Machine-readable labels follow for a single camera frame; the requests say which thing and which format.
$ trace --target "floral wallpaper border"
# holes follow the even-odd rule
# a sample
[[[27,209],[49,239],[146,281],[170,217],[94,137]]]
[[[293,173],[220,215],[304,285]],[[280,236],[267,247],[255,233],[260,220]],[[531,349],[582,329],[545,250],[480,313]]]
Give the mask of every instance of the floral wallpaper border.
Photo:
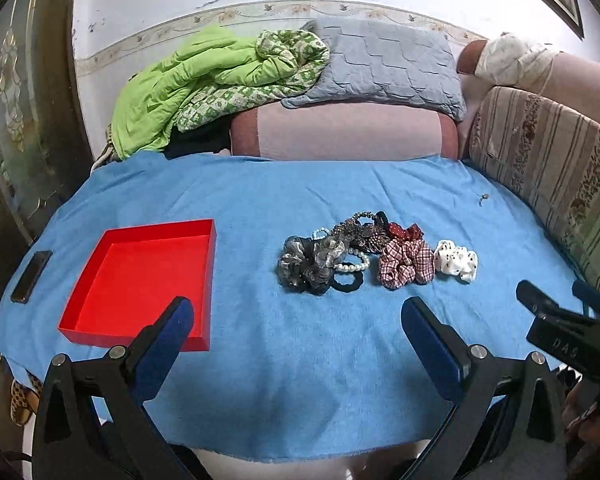
[[[316,18],[325,16],[351,16],[379,20],[386,23],[397,23],[410,27],[438,30],[443,32],[450,43],[461,46],[474,41],[483,40],[483,36],[462,27],[443,22],[410,10],[395,9],[378,4],[348,2],[336,0],[269,0],[237,4],[217,9],[202,10],[155,25],[138,32],[124,40],[114,43],[91,57],[75,60],[78,76],[87,75],[108,64],[163,41],[172,40],[191,34],[205,25],[221,26],[238,25],[239,23],[288,20],[298,18]]]

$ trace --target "smartphone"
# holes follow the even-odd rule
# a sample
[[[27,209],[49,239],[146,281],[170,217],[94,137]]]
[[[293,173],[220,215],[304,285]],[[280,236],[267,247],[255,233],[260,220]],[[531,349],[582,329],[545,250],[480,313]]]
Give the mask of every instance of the smartphone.
[[[27,303],[29,301],[31,291],[36,286],[40,274],[42,274],[52,254],[53,251],[38,251],[33,255],[29,265],[24,269],[22,276],[18,280],[18,284],[11,293],[11,301],[15,301],[16,303]]]

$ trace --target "red tray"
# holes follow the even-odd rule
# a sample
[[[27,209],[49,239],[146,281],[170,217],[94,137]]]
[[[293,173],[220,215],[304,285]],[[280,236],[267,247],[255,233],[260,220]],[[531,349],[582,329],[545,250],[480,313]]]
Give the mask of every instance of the red tray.
[[[75,284],[58,329],[74,343],[128,346],[175,296],[183,296],[195,314],[182,350],[209,350],[215,249],[211,219],[106,231]]]

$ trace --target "green comforter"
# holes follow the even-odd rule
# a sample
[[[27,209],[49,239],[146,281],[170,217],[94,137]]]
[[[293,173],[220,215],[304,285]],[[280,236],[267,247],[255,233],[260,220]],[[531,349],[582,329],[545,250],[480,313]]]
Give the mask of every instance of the green comforter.
[[[329,60],[328,47],[305,30],[264,31],[238,38],[215,26],[167,59],[147,67],[122,89],[111,121],[120,158],[159,151],[174,124],[192,130],[214,119],[302,94]]]

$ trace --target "blue cloth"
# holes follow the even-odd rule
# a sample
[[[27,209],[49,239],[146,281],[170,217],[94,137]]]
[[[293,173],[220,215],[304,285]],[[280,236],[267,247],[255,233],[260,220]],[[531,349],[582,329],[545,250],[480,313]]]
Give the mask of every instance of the blue cloth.
[[[483,193],[490,198],[478,206]],[[278,284],[274,268],[289,235],[309,236],[365,210],[384,210],[404,227],[417,222],[432,246],[449,238],[475,250],[477,280],[438,276],[390,291],[367,271],[360,290],[322,297]],[[103,355],[68,342],[57,328],[103,232],[196,218],[214,218],[218,230],[211,350],[181,353],[145,404],[167,441],[192,448],[292,460],[431,437],[449,405],[402,332],[405,298],[421,296],[468,344],[511,358],[534,349],[525,341],[532,315],[515,297],[519,280],[579,307],[570,292],[573,271],[529,208],[460,162],[205,154],[167,161],[139,152],[95,171],[33,245],[0,303],[0,352],[16,370],[40,378],[58,352],[72,360]],[[32,254],[46,249],[54,255],[29,303],[12,303]],[[102,402],[98,412],[108,417]]]

